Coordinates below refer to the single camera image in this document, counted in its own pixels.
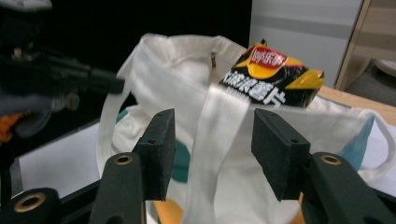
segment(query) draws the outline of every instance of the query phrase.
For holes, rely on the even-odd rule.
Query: teal fabric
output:
[[[117,116],[117,122],[122,120],[128,111],[122,110]],[[190,152],[186,146],[176,140],[176,155],[174,158],[174,164],[172,167],[172,178],[178,182],[187,183],[187,177],[189,176],[190,166]]]
[[[126,109],[122,110],[119,115],[117,116],[116,123],[118,123],[120,120],[123,119],[128,114],[128,111]]]
[[[367,148],[367,141],[369,139],[370,132],[373,128],[375,116],[372,115],[366,120],[361,132],[355,136],[343,150],[338,153],[339,156],[343,157],[352,165],[352,167],[358,171],[361,168],[361,163],[363,161],[364,154]]]

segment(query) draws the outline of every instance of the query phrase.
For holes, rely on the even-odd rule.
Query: bag handle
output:
[[[388,156],[376,168],[358,171],[361,178],[368,183],[383,177],[396,163],[396,137],[389,131],[388,124],[377,112],[370,110],[370,113],[375,114],[378,129],[388,142]]]
[[[248,106],[247,102],[220,86],[209,88],[192,148],[182,223],[216,223],[214,200],[219,169],[238,134]]]
[[[122,94],[110,93],[107,95],[103,105],[102,114],[99,119],[99,130],[96,139],[96,160],[98,163],[97,165],[100,177],[102,177],[102,173],[105,170],[106,158],[110,158],[112,156],[111,142],[117,115],[120,113],[122,104],[131,93],[131,78],[129,74],[132,69],[134,53],[135,50],[132,51],[128,59],[122,65],[120,71],[117,73],[117,77],[125,79]]]

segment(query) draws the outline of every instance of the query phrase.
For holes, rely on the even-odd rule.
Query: bag strap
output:
[[[247,112],[247,102],[221,87],[210,87],[192,148],[182,223],[216,223],[214,200],[219,169]]]
[[[120,113],[122,104],[131,93],[131,78],[129,74],[132,69],[134,53],[135,49],[132,51],[117,74],[117,77],[125,79],[122,94],[108,94],[103,105],[96,139],[96,160],[98,163],[97,165],[100,177],[102,177],[102,173],[105,170],[106,159],[112,156],[111,142],[117,115]]]

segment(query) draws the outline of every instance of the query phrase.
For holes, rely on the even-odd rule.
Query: wall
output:
[[[268,47],[322,69],[333,87],[361,8],[361,0],[253,0],[249,45]]]
[[[112,71],[146,33],[224,35],[248,46],[251,0],[51,1],[41,43]]]

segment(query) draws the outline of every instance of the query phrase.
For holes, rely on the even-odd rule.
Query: brand logo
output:
[[[273,49],[258,47],[253,50],[249,65],[253,63],[265,68],[277,69],[282,66],[287,59],[287,55],[274,51]]]

